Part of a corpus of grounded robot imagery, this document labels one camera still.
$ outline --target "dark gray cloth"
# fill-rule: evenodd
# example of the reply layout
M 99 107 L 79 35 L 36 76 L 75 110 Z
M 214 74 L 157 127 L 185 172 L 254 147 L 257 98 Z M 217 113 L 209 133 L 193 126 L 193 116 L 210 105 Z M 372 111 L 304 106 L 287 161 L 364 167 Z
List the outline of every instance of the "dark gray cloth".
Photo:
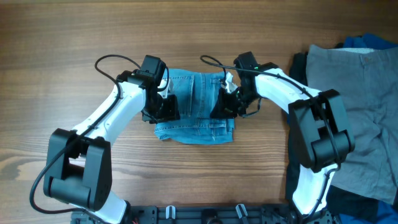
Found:
M 325 50 L 307 57 L 309 87 L 340 92 L 356 147 L 332 185 L 393 204 L 398 186 L 398 48 L 368 54 Z

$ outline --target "black wire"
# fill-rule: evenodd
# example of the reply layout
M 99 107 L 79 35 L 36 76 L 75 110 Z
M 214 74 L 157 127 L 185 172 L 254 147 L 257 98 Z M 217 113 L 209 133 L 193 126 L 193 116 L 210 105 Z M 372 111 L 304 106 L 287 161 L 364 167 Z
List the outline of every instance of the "black wire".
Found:
M 210 58 L 210 59 L 218 62 L 219 64 L 215 64 L 213 62 L 206 61 L 204 58 Z M 258 71 L 258 70 L 249 70 L 249 69 L 243 69 L 243 68 L 236 68 L 236 67 L 232 67 L 232 66 L 221 65 L 221 63 L 219 61 L 217 61 L 217 59 L 215 59 L 213 57 L 210 57 L 208 55 L 200 56 L 200 60 L 202 62 L 208 64 L 208 65 L 212 65 L 212 66 L 215 66 L 215 67 L 220 67 L 220 68 L 223 68 L 223 69 L 227 68 L 227 69 L 236 70 L 236 71 L 242 71 L 242 72 L 256 72 L 256 73 L 259 73 L 259 74 L 262 74 L 262 75 L 268 75 L 268 76 L 271 76 L 271 77 L 280 78 L 282 80 L 285 80 L 285 81 L 289 82 L 294 87 L 296 87 L 298 90 L 300 90 L 302 93 L 306 94 L 310 98 L 310 101 L 315 105 L 316 110 L 319 112 L 321 119 L 325 123 L 326 130 L 328 131 L 328 135 L 329 135 L 329 138 L 330 138 L 330 141 L 331 141 L 331 145 L 332 145 L 332 148 L 333 148 L 333 153 L 335 155 L 336 163 L 337 163 L 338 167 L 336 169 L 329 170 L 325 174 L 326 175 L 326 179 L 325 179 L 323 187 L 322 187 L 320 198 L 317 200 L 315 206 L 312 208 L 311 212 L 308 214 L 307 218 L 305 219 L 305 220 L 309 220 L 313 216 L 313 214 L 316 212 L 317 208 L 319 207 L 319 204 L 321 203 L 321 200 L 322 200 L 323 196 L 325 195 L 326 187 L 328 185 L 328 181 L 329 181 L 329 178 L 330 178 L 330 174 L 332 172 L 339 171 L 340 167 L 341 167 L 341 160 L 340 160 L 340 156 L 339 156 L 338 151 L 337 151 L 336 141 L 335 141 L 335 138 L 333 137 L 330 125 L 328 123 L 328 120 L 326 118 L 326 114 L 323 111 L 323 109 L 316 102 L 316 99 L 305 88 L 302 88 L 300 85 L 296 84 L 292 80 L 289 80 L 288 78 L 282 77 L 279 74 L 275 75 L 275 74 L 272 74 L 272 73 L 269 73 L 269 72 L 261 72 L 261 71 Z
M 210 59 L 212 59 L 213 61 L 217 62 L 218 65 L 221 65 L 220 68 L 222 68 L 223 71 L 224 71 L 224 79 L 222 80 L 222 82 L 223 82 L 224 85 L 226 85 L 226 70 L 225 70 L 225 68 L 224 68 L 224 65 L 223 65 L 219 60 L 217 60 L 217 59 L 215 59 L 215 58 L 213 58 L 212 56 L 209 56 L 209 55 L 202 55 L 202 56 L 200 56 L 200 60 L 201 60 L 202 62 L 205 62 L 205 63 L 206 63 L 206 61 L 203 60 L 202 58 L 210 58 Z
M 103 223 L 106 223 L 104 220 L 100 219 L 99 217 L 91 214 L 89 211 L 87 211 L 84 208 L 69 208 L 69 209 L 63 209 L 63 210 L 45 210 L 43 208 L 40 208 L 39 206 L 36 205 L 35 200 L 34 200 L 34 195 L 35 195 L 35 191 L 36 188 L 40 182 L 40 180 L 43 178 L 43 176 L 45 175 L 45 173 L 51 168 L 51 166 L 62 156 L 62 154 L 66 153 L 68 150 L 70 150 L 70 148 L 72 148 L 78 141 L 82 140 L 86 134 L 88 134 L 90 131 L 92 131 L 93 129 L 95 129 L 95 126 L 101 122 L 101 120 L 116 106 L 116 104 L 118 103 L 120 97 L 121 97 L 121 88 L 119 86 L 119 83 L 110 75 L 108 75 L 107 73 L 105 73 L 104 71 L 100 70 L 98 68 L 98 63 L 100 61 L 102 61 L 102 59 L 108 58 L 108 57 L 119 57 L 119 58 L 124 58 L 130 62 L 132 62 L 134 65 L 136 65 L 137 67 L 140 68 L 140 66 L 133 60 L 122 56 L 122 55 L 105 55 L 101 58 L 99 58 L 95 64 L 94 67 L 97 71 L 99 71 L 101 74 L 103 74 L 104 76 L 106 76 L 107 78 L 109 78 L 117 87 L 118 89 L 118 94 L 115 97 L 115 100 L 113 101 L 113 103 L 111 104 L 111 106 L 109 106 L 109 108 L 96 120 L 94 121 L 93 124 L 91 124 L 86 131 L 83 131 L 77 138 L 75 138 L 72 142 L 70 142 L 69 144 L 67 144 L 63 149 L 61 149 L 61 151 L 59 151 L 54 158 L 43 168 L 43 170 L 40 172 L 40 174 L 37 176 L 37 178 L 35 179 L 32 188 L 30 190 L 30 195 L 29 195 L 29 202 L 30 205 L 32 206 L 32 208 L 38 212 L 44 213 L 44 214 L 60 214 L 60 213 L 67 213 L 67 212 L 84 212 L 86 213 L 88 216 L 90 216 L 91 218 L 97 219 Z
M 163 87 L 163 88 L 158 88 L 157 89 L 158 92 L 164 91 L 167 88 L 167 85 L 169 84 L 170 75 L 169 75 L 169 68 L 167 66 L 166 66 L 166 70 L 167 70 L 167 83 L 166 83 L 166 86 Z

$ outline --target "denim shorts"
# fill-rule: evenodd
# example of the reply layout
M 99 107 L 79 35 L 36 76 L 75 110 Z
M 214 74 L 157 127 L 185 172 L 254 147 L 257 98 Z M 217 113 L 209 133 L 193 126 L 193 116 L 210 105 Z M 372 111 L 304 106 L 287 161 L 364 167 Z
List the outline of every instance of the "denim shorts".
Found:
M 159 123 L 155 135 L 185 144 L 222 144 L 231 142 L 234 119 L 210 119 L 224 73 L 197 73 L 170 69 L 171 94 L 177 96 L 180 120 Z

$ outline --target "beige surface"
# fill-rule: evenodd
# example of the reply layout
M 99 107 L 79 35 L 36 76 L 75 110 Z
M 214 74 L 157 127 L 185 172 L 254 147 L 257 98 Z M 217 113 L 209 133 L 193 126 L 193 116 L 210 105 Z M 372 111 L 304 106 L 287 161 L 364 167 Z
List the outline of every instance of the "beige surface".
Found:
M 141 63 L 150 54 L 170 68 L 217 72 L 199 56 L 231 65 L 251 50 L 258 62 L 287 71 L 293 53 L 310 44 L 333 47 L 366 31 L 398 40 L 397 8 L 392 1 L 0 5 L 0 223 L 69 221 L 69 214 L 33 211 L 28 195 L 45 165 L 51 133 L 83 121 L 111 92 L 111 82 L 93 68 L 100 56 L 123 54 Z M 100 67 L 114 76 L 132 69 L 117 59 Z M 284 198 L 288 127 L 272 103 L 236 119 L 234 142 L 220 146 L 160 142 L 153 128 L 136 116 L 112 150 L 112 188 L 133 205 Z M 37 201 L 44 208 L 66 207 L 45 198 L 41 185 Z

